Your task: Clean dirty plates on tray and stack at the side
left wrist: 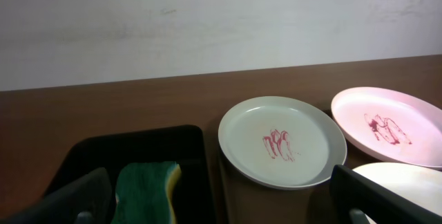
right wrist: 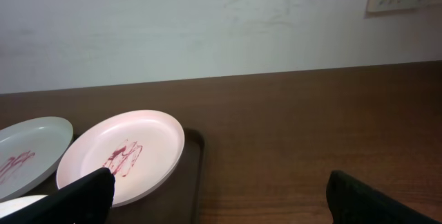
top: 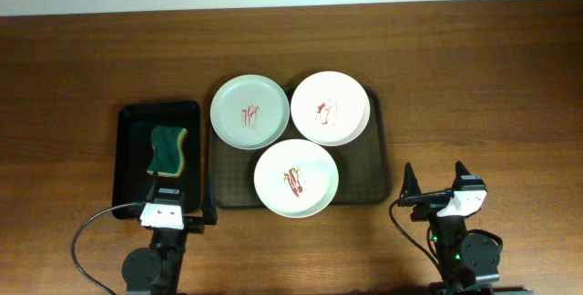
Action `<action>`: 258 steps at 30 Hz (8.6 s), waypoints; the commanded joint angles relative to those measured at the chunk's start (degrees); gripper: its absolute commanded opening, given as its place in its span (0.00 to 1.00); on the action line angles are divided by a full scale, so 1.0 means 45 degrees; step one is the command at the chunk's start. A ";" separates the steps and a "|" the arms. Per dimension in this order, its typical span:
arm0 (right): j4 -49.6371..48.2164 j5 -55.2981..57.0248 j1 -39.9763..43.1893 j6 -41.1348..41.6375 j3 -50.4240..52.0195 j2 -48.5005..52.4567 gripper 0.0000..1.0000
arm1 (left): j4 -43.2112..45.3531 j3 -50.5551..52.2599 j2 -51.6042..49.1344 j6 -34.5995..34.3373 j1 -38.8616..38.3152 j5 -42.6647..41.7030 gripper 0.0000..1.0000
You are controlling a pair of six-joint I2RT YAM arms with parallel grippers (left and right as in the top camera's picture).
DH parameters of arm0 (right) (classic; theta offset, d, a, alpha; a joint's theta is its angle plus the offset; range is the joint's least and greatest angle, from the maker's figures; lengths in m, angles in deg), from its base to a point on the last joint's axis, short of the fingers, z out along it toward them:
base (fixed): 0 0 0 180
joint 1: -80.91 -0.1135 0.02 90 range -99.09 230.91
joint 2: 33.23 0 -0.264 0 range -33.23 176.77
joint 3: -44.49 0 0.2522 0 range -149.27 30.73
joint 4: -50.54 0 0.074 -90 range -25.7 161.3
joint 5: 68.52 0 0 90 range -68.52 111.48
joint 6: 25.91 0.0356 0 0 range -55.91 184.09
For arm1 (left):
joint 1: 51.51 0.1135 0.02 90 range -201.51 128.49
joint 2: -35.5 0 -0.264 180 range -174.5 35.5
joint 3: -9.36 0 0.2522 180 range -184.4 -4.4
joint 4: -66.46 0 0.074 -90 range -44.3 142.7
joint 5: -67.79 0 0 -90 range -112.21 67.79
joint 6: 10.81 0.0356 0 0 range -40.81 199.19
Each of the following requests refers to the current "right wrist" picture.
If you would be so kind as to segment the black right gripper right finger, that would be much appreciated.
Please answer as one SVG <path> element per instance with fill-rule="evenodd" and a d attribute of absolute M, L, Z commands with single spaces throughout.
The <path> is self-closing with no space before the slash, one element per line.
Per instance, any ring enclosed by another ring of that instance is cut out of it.
<path fill-rule="evenodd" d="M 340 170 L 330 174 L 326 199 L 333 224 L 439 224 Z"/>

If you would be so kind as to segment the pink plate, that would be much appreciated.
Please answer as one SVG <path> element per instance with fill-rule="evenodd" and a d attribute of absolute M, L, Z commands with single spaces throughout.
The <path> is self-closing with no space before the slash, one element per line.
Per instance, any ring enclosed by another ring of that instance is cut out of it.
<path fill-rule="evenodd" d="M 81 134 L 61 158 L 56 182 L 63 188 L 107 168 L 115 177 L 113 207 L 135 202 L 157 189 L 175 170 L 184 150 L 182 125 L 161 111 L 130 111 Z"/>

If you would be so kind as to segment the white plate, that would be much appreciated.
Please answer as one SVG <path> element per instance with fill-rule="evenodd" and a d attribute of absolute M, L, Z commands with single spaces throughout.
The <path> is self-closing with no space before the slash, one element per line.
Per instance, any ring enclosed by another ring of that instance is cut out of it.
<path fill-rule="evenodd" d="M 2 202 L 0 203 L 0 218 L 15 213 L 45 197 L 46 195 L 23 196 Z"/>

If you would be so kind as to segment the pale green plate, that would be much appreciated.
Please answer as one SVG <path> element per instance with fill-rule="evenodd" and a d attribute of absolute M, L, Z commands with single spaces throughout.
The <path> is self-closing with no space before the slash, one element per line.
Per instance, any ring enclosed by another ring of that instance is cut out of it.
<path fill-rule="evenodd" d="M 73 126 L 64 118 L 26 120 L 1 130 L 1 201 L 20 197 L 58 168 L 73 141 Z"/>

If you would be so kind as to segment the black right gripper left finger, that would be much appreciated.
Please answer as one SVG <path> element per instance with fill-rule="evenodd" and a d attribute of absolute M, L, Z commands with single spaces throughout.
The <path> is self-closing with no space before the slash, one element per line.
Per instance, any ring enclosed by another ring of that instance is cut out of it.
<path fill-rule="evenodd" d="M 1 218 L 1 224 L 103 224 L 113 204 L 115 177 L 107 168 L 62 187 Z"/>

